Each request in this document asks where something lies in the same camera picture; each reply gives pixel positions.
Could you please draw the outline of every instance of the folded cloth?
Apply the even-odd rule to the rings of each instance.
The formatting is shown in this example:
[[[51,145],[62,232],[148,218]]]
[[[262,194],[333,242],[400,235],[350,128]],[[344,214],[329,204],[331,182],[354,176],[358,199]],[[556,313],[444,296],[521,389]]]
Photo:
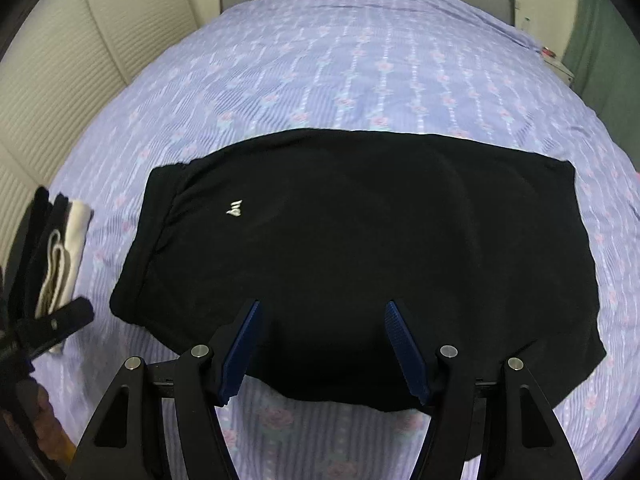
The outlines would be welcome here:
[[[385,306],[404,300],[433,354],[453,345],[487,381],[519,356],[555,406],[605,355],[574,179],[436,135],[246,140],[151,172],[111,310],[180,353],[257,298],[249,375],[293,399],[428,412],[386,337]]]
[[[64,239],[58,229],[49,234],[47,273],[38,296],[36,318],[52,314],[71,301],[91,216],[92,210],[87,204],[72,200],[66,210]],[[61,350],[62,343],[49,351],[58,353]]]
[[[84,202],[72,200],[69,203],[63,244],[65,253],[68,254],[68,269],[60,291],[58,306],[65,305],[73,299],[78,269],[82,261],[82,251],[84,251],[84,242],[86,241],[86,232],[89,229],[92,214],[92,209]]]
[[[49,203],[49,191],[39,187],[33,200],[22,215],[9,252],[4,273],[4,297],[2,309],[2,328],[7,330],[18,319],[33,316],[33,310],[25,308],[26,275],[31,257],[47,224],[52,205]]]
[[[64,239],[65,236],[65,223],[66,212],[69,206],[69,199],[59,194],[53,202],[53,207],[50,210],[47,221],[44,224],[44,228],[40,233],[38,243],[31,254],[27,270],[24,275],[24,315],[25,317],[39,317],[36,315],[38,310],[38,302],[41,296],[42,285],[47,279],[49,271],[50,259],[49,250],[56,250],[57,254],[60,254],[56,249],[54,240],[51,237],[54,231],[58,231],[60,239]],[[56,279],[56,276],[50,276],[49,281]],[[46,309],[43,313],[38,313],[41,316],[46,314]]]

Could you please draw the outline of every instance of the metal screw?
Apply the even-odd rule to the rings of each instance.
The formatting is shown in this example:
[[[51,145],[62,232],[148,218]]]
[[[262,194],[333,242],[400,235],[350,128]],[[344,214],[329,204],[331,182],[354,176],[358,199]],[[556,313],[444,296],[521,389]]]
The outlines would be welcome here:
[[[209,353],[207,345],[196,345],[191,349],[191,355],[194,357],[204,357]]]
[[[130,357],[129,359],[124,361],[124,367],[127,370],[135,370],[141,364],[142,364],[142,361],[140,360],[140,358],[139,357],[135,357],[135,356],[134,357]]]
[[[442,348],[440,348],[440,353],[444,357],[448,357],[449,359],[451,359],[458,355],[458,349],[455,346],[444,345]]]
[[[517,357],[512,357],[507,361],[509,368],[512,370],[522,370],[524,368],[524,363],[518,359]]]

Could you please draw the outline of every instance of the pink rose pattern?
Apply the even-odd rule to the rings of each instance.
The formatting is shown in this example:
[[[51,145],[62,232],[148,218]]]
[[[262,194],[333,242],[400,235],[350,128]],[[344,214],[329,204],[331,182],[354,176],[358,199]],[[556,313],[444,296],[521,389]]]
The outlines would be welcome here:
[[[354,480],[358,472],[355,462],[331,462],[324,472],[328,480]]]
[[[85,395],[102,395],[95,384],[113,378],[104,371],[109,367],[103,348],[117,348],[123,356],[174,357],[137,328],[118,324],[114,330],[108,313],[107,298],[135,232],[136,206],[153,167],[191,160],[294,123],[469,138],[561,156],[577,168],[578,201],[596,263],[600,329],[608,355],[556,413],[571,413],[563,423],[584,470],[606,469],[606,460],[619,458],[610,443],[620,440],[620,428],[628,426],[640,398],[638,386],[626,380],[640,368],[635,351],[640,256],[632,235],[638,225],[640,178],[597,118],[558,85],[536,54],[508,39],[516,32],[496,34],[487,26],[485,34],[482,25],[465,28],[460,25],[464,20],[439,11],[446,4],[441,0],[380,0],[380,8],[364,13],[358,0],[347,13],[344,6],[338,8],[344,0],[327,1],[336,5],[315,8],[312,14],[308,8],[299,10],[308,0],[270,0],[286,9],[278,13],[265,0],[224,13],[145,69],[87,128],[52,189],[87,200],[96,211],[76,293],[90,297],[98,315],[82,337],[66,342],[65,352],[82,356],[100,380],[79,384],[65,367],[64,354],[57,362],[39,362],[36,376],[52,388],[71,384],[70,402],[84,406]],[[389,12],[388,6],[397,8]],[[419,12],[407,16],[406,9],[414,7]],[[306,92],[309,99],[302,105]],[[534,127],[525,130],[527,124]],[[621,330],[625,338],[618,337]],[[252,390],[255,396],[267,391],[262,387]],[[231,411],[237,414],[254,400],[241,394],[232,400]],[[254,425],[240,423],[236,416],[223,428],[230,447],[249,449],[246,439],[253,433],[277,443],[302,439],[303,411],[294,404],[284,406],[254,410]],[[78,420],[90,415],[62,407],[58,411],[66,428],[82,427]],[[371,432],[392,433],[402,440],[408,457],[417,454],[424,428],[405,440],[417,421],[396,422],[394,414],[387,415]],[[364,420],[353,426],[364,427]],[[170,439],[169,445],[175,452],[177,444]],[[375,449],[374,444],[365,447]],[[337,465],[331,470],[323,466],[322,474],[370,478],[367,463],[375,455],[367,451],[336,459]],[[341,462],[357,462],[355,473]],[[408,476],[402,469],[390,478]]]
[[[427,416],[424,413],[410,411],[396,413],[394,431],[405,438],[413,438],[427,428]]]
[[[222,430],[222,437],[225,439],[226,448],[233,457],[238,451],[240,435],[238,435],[238,431],[232,427],[231,409],[229,406],[225,406],[224,408],[217,408],[216,411],[218,412],[218,422],[220,424],[220,430]]]
[[[292,430],[293,413],[279,406],[267,406],[258,410],[258,420],[262,432],[273,440],[283,440]]]

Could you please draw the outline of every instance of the green curtain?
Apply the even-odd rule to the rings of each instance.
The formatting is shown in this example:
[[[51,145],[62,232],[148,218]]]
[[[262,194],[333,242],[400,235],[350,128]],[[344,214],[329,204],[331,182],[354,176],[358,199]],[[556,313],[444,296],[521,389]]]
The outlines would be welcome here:
[[[572,88],[640,170],[640,44],[609,0],[578,0],[564,58]]]

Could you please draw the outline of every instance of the bed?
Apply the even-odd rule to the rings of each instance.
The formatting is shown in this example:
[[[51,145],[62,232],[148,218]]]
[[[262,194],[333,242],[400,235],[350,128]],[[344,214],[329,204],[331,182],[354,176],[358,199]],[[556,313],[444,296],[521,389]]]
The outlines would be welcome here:
[[[577,170],[608,356],[555,412],[584,477],[606,478],[640,428],[640,383],[628,380],[640,370],[638,181],[535,40],[511,27],[513,1],[221,0],[218,19],[109,103],[51,186],[95,209],[76,286],[95,322],[36,363],[70,436],[78,441],[127,357],[174,357],[108,308],[152,168],[302,126],[438,133]],[[252,378],[218,413],[242,479],[408,478],[428,424],[417,412],[285,399]],[[174,478],[186,478],[169,402],[164,414]]]

